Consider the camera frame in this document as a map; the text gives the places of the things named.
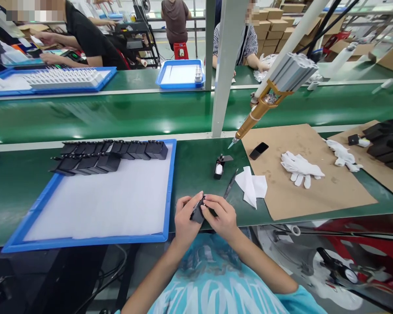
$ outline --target hand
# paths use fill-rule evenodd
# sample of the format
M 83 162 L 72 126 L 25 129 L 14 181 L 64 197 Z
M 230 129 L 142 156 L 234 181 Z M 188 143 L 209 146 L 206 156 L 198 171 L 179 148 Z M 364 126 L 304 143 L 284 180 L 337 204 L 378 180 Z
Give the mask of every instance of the hand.
M 57 43 L 55 40 L 55 33 L 38 32 L 35 34 L 35 37 L 42 41 L 46 46 L 51 46 Z
M 203 192 L 199 192 L 193 198 L 184 196 L 178 199 L 176 204 L 175 226 L 176 237 L 175 240 L 179 247 L 185 252 L 189 249 L 192 242 L 196 238 L 201 225 L 195 221 L 190 220 L 193 208 L 200 201 Z
M 267 66 L 266 64 L 264 64 L 262 62 L 259 62 L 258 69 L 259 69 L 259 72 L 269 71 L 269 66 Z
M 65 57 L 58 56 L 52 53 L 44 53 L 40 54 L 39 57 L 42 59 L 42 61 L 46 64 L 49 65 L 54 65 L 54 64 L 64 64 L 66 61 Z
M 201 205 L 202 213 L 211 227 L 227 242 L 232 241 L 233 237 L 239 234 L 239 228 L 236 223 L 236 211 L 221 196 L 206 195 L 204 205 Z M 207 206 L 215 211 L 218 215 L 214 217 Z

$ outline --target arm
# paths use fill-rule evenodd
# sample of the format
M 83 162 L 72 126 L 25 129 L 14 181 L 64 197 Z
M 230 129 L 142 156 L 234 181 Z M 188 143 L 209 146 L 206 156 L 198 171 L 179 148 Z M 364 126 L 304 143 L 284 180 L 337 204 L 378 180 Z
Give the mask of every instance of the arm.
M 201 191 L 193 198 L 185 196 L 178 200 L 175 215 L 176 236 L 161 259 L 128 299 L 121 314 L 147 313 L 167 287 L 201 228 L 201 224 L 190 220 L 190 217 L 194 206 L 202 196 Z
M 236 224 L 236 211 L 224 198 L 206 195 L 204 203 L 218 215 L 214 217 L 206 206 L 201 206 L 211 227 L 236 251 L 241 261 L 261 277 L 273 293 L 290 294 L 297 291 L 298 284 L 240 231 Z

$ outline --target cable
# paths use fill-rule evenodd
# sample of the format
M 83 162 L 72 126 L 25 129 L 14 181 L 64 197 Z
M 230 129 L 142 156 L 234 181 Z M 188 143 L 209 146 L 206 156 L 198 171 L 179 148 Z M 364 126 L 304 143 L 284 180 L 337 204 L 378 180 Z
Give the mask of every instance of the cable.
M 112 275 L 112 277 L 104 284 L 102 287 L 97 289 L 86 301 L 83 302 L 83 304 L 74 312 L 74 314 L 77 314 L 83 309 L 86 305 L 88 305 L 91 301 L 94 300 L 94 298 L 101 293 L 107 286 L 109 286 L 111 283 L 113 283 L 117 279 L 117 275 L 119 274 L 120 270 L 125 266 L 125 263 L 127 262 L 127 252 L 121 248 L 118 244 L 115 244 L 117 248 L 119 248 L 122 253 L 124 254 L 124 260 L 122 261 L 121 266 L 118 268 L 118 270 L 115 272 L 115 274 Z
M 341 0 L 334 0 L 332 3 L 331 7 L 329 8 L 329 11 L 326 13 L 325 17 L 323 18 L 322 22 L 319 25 L 319 28 L 317 29 L 317 32 L 315 34 L 315 37 L 317 34 L 320 34 L 323 29 L 326 27 L 326 24 L 329 22 L 332 14 L 335 12 L 336 8 L 340 4 Z M 311 54 L 313 53 L 314 46 L 316 45 L 316 42 L 320 39 L 320 37 L 317 40 L 312 40 L 312 45 L 309 47 L 308 52 L 306 53 L 306 56 L 310 59 Z
M 296 53 L 299 54 L 302 51 L 306 50 L 307 48 L 309 48 L 312 44 L 312 42 L 316 42 L 320 37 L 322 37 L 324 34 L 326 34 L 332 27 L 334 27 L 334 25 L 336 23 L 338 23 L 341 18 L 343 18 L 357 3 L 359 2 L 359 0 L 354 0 L 349 7 L 346 8 L 346 10 L 344 12 L 342 12 L 332 23 L 329 24 L 328 27 L 326 27 L 326 29 L 324 31 L 322 31 L 320 34 L 317 34 L 313 40 L 308 43 L 305 47 L 301 48 L 299 51 L 297 51 Z

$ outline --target white metal pole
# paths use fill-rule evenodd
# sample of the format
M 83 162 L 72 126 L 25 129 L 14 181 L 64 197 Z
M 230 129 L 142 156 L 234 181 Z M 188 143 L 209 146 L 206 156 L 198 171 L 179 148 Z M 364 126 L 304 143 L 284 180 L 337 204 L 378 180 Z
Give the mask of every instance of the white metal pole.
M 245 27 L 245 16 L 249 0 L 223 0 L 221 7 L 220 37 L 217 71 L 215 75 L 215 93 L 212 133 L 220 137 L 223 130 L 231 80 L 238 57 L 241 34 Z
M 266 88 L 268 84 L 267 81 L 271 74 L 275 71 L 278 67 L 281 60 L 288 52 L 293 52 L 294 48 L 298 45 L 301 38 L 305 35 L 306 31 L 310 28 L 311 24 L 313 23 L 314 19 L 319 16 L 319 14 L 323 11 L 326 4 L 329 0 L 314 0 L 310 7 L 307 9 L 307 12 L 304 14 L 301 21 L 298 23 L 296 29 L 291 34 L 288 41 L 285 43 L 284 47 L 282 48 L 281 52 L 276 57 L 275 62 L 273 63 L 271 69 L 268 71 L 268 74 L 262 81 L 261 85 L 259 86 L 258 90 L 255 93 L 253 102 L 257 102 L 258 97 L 261 95 L 263 90 Z

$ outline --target white paper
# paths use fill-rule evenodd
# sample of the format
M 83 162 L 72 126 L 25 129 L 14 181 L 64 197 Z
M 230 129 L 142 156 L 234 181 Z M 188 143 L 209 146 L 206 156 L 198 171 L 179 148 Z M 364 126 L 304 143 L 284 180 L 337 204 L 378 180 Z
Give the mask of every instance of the white paper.
M 265 198 L 268 185 L 265 176 L 254 176 L 250 166 L 244 167 L 243 172 L 236 176 L 236 182 L 245 193 L 243 200 L 248 202 L 255 209 L 256 198 Z

